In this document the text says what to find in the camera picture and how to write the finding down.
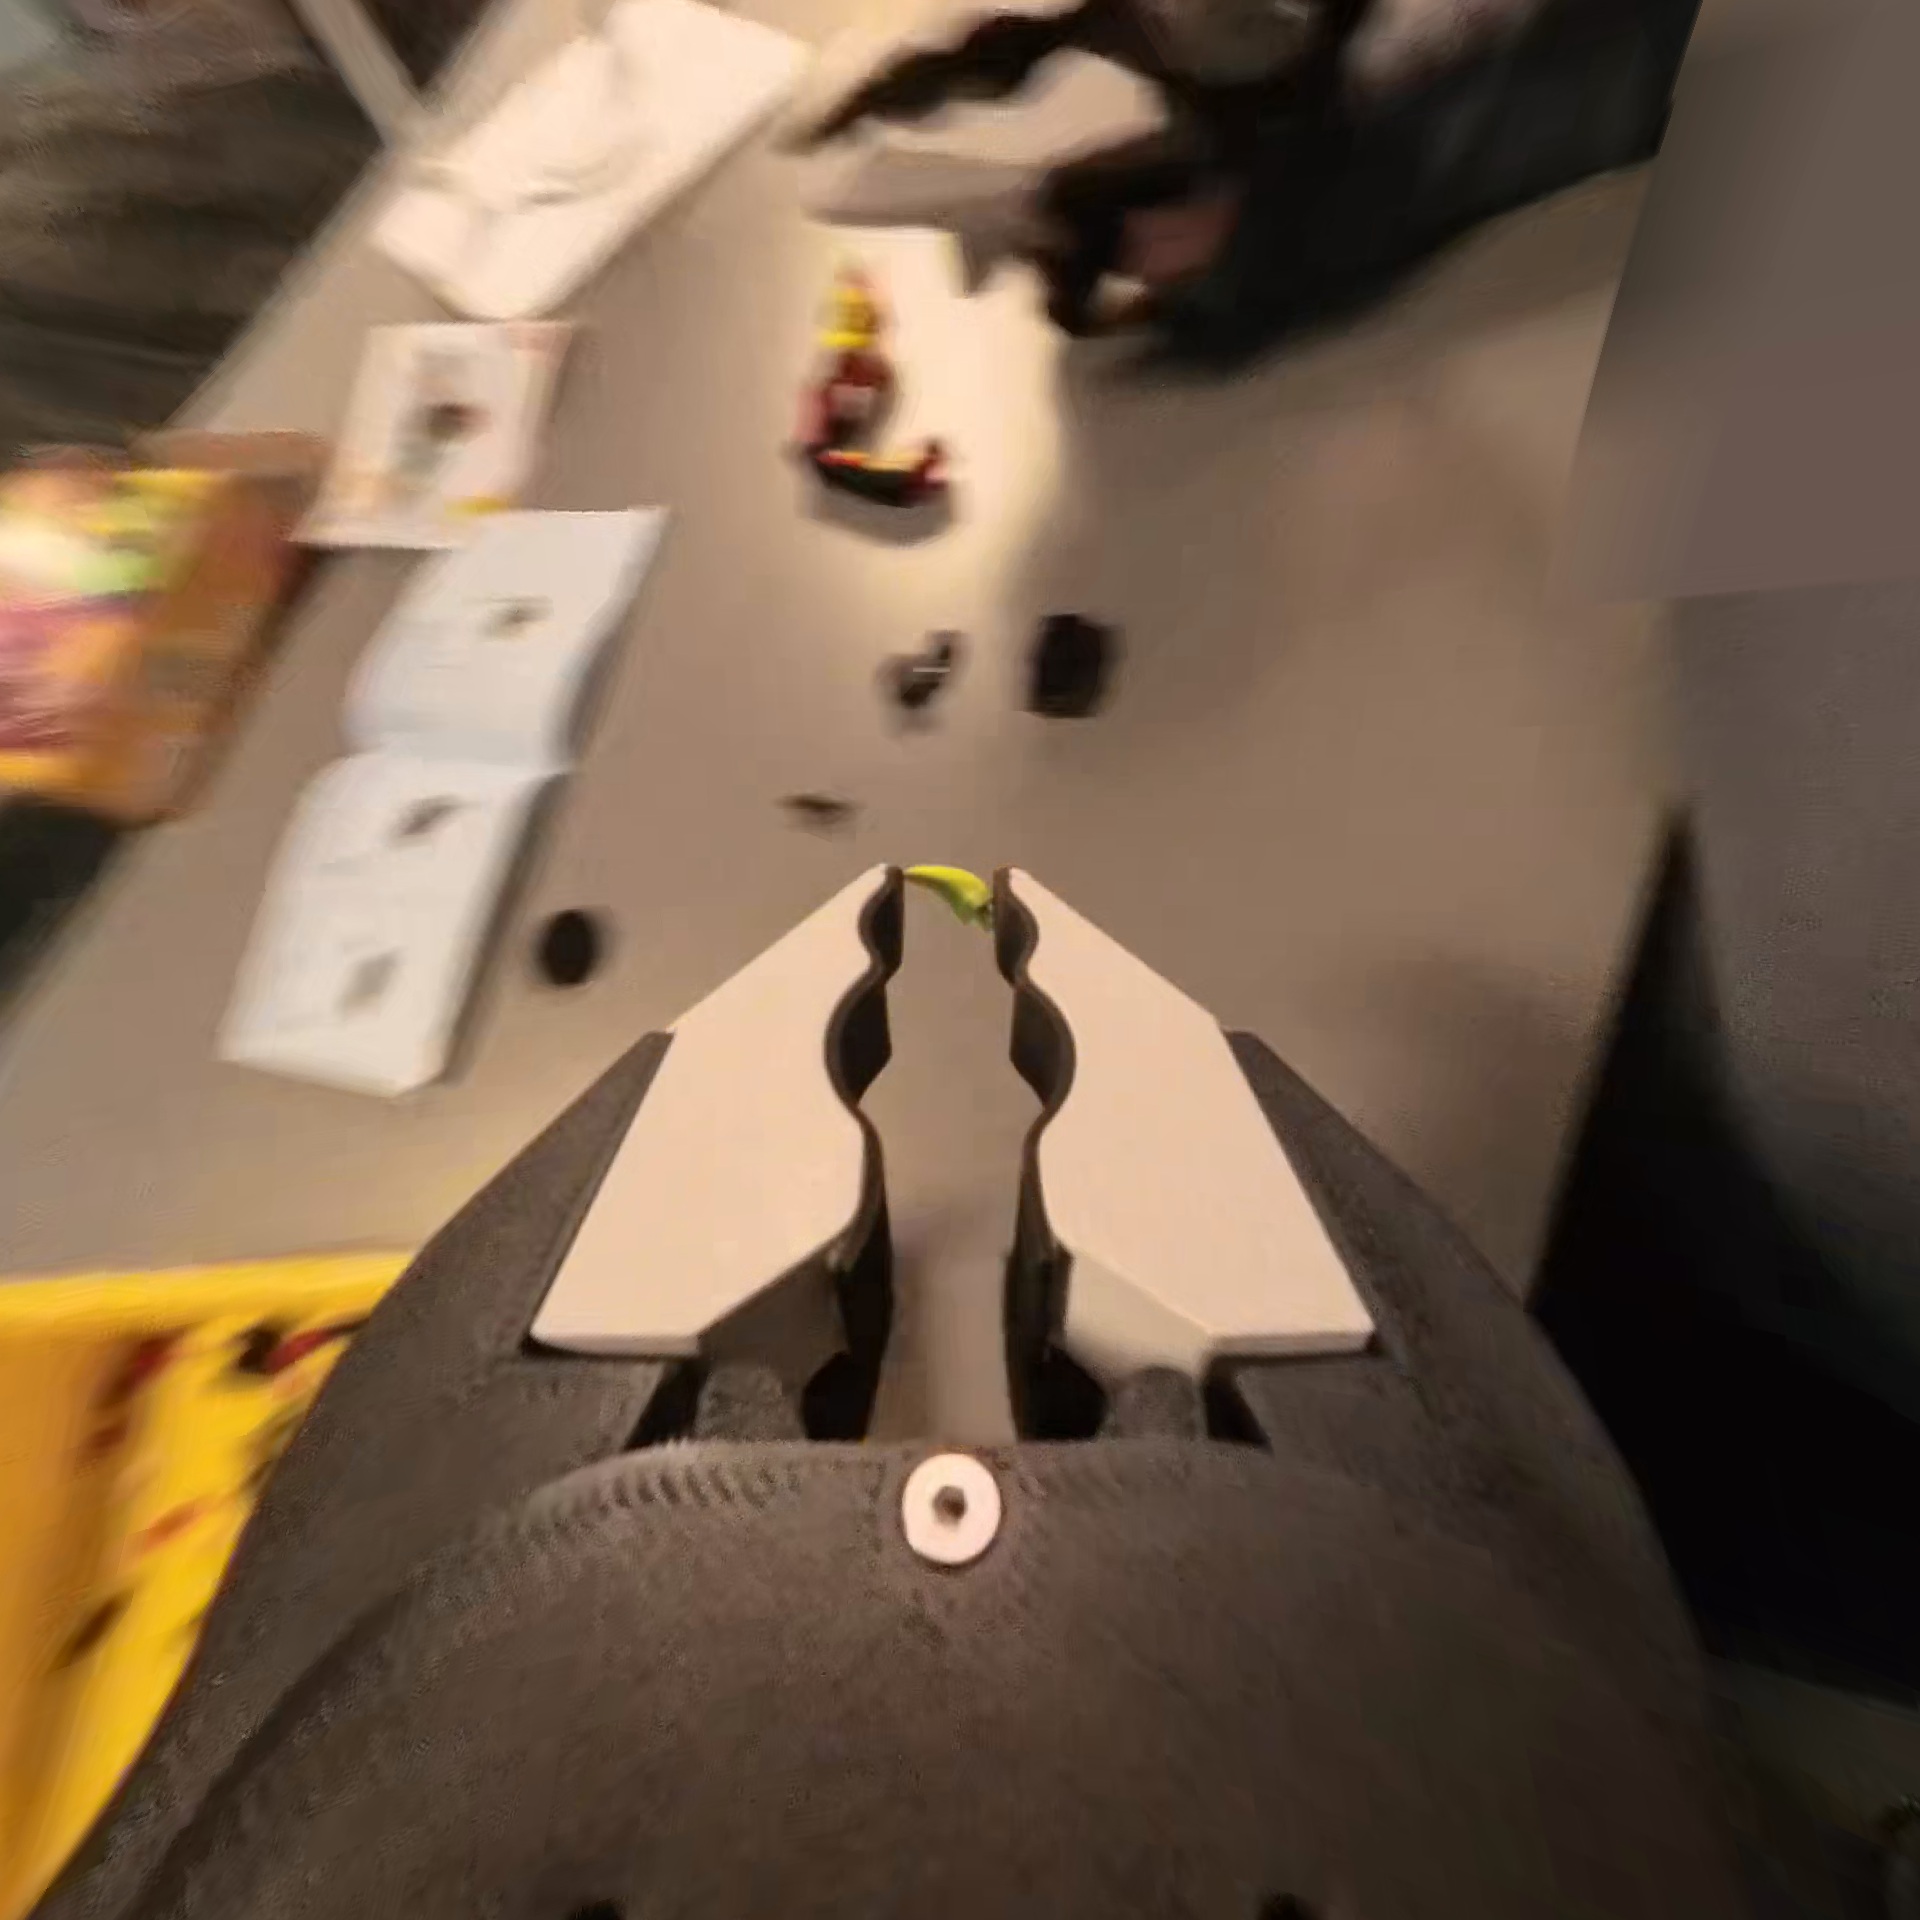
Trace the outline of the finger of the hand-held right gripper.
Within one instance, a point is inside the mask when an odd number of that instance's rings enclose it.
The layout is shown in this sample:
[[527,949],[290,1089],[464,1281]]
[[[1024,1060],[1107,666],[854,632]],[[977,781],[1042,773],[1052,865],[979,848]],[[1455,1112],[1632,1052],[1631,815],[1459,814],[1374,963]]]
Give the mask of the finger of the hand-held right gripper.
[[1038,74],[1007,99],[869,121],[828,144],[810,157],[810,216],[831,228],[948,228],[1163,121],[1154,89],[1130,74]]

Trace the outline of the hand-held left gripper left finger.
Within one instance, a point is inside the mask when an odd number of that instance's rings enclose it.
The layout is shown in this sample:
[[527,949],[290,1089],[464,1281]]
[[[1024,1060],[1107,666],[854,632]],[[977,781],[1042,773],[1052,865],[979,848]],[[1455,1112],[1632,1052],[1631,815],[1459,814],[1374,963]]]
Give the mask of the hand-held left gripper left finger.
[[531,1321],[550,1354],[771,1372],[813,1437],[864,1437],[895,1329],[885,1152],[905,874],[874,865],[664,1036]]

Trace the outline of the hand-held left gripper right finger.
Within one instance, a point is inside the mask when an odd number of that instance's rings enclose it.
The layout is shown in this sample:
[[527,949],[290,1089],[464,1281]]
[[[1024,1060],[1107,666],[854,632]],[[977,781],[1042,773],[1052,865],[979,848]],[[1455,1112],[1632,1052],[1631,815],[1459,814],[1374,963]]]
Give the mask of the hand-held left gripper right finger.
[[1349,1360],[1378,1324],[1223,1021],[1024,867],[993,881],[1010,1057],[1036,1100],[1007,1261],[1022,1437],[1142,1373]]

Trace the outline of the yellow plastic bin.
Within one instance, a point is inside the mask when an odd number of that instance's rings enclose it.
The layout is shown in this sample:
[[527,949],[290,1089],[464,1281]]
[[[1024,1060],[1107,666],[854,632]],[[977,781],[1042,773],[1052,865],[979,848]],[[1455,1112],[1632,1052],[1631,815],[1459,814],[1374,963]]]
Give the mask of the yellow plastic bin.
[[3,1281],[3,1913],[107,1809],[283,1451],[413,1260]]

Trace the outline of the red black yellow brick model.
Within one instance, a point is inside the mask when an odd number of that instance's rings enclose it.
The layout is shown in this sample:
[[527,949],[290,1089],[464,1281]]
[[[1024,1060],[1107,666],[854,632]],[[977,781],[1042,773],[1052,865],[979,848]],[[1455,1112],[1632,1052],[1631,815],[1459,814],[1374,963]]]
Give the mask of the red black yellow brick model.
[[842,263],[828,280],[803,386],[795,451],[831,493],[891,511],[918,511],[948,496],[948,449],[924,438],[887,449],[901,395],[891,318],[874,276]]

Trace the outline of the white lamp base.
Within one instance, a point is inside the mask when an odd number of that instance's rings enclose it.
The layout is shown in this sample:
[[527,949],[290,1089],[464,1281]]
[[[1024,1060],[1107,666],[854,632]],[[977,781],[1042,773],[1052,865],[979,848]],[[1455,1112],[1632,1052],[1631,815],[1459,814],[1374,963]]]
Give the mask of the white lamp base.
[[422,155],[372,243],[456,318],[542,322],[774,117],[810,58],[714,4],[612,4]]

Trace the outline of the open pale blue instruction booklet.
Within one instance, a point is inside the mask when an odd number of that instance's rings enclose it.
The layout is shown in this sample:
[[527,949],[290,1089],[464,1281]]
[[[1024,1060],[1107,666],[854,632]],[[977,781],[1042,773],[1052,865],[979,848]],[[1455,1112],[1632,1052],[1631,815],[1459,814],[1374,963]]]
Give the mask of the open pale blue instruction booklet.
[[381,1098],[444,1078],[669,524],[504,511],[413,571],[274,854],[223,1063]]

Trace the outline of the person's grey sweater torso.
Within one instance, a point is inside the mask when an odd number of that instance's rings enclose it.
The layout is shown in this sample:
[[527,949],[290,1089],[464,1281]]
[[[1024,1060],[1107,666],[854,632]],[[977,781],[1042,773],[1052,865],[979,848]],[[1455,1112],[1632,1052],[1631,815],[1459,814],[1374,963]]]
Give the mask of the person's grey sweater torso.
[[1917,1707],[1917,582],[1692,598],[1533,1307],[1710,1643]]

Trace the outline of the dragon cover instruction booklet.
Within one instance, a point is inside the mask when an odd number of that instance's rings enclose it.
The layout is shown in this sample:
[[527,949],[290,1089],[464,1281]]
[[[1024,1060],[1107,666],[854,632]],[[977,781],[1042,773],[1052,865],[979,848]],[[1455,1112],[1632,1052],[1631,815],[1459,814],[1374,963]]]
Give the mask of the dragon cover instruction booklet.
[[444,553],[516,507],[570,343],[564,322],[371,328],[299,543]]

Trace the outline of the thin metal lamp rod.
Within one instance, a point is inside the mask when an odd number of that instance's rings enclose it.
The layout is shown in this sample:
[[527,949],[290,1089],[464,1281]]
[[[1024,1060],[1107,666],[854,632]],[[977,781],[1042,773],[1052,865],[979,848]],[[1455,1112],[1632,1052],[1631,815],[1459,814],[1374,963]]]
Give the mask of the thin metal lamp rod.
[[406,142],[420,119],[420,94],[382,24],[364,2],[289,2],[301,30],[325,54],[382,144]]

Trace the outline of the cardboard toy brick box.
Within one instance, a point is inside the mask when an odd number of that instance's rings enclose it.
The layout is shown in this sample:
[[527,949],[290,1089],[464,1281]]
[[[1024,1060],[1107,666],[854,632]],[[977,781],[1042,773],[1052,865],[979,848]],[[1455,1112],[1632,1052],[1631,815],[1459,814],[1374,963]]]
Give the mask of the cardboard toy brick box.
[[3,481],[3,800],[144,827],[195,801],[294,588],[323,440],[167,430]]

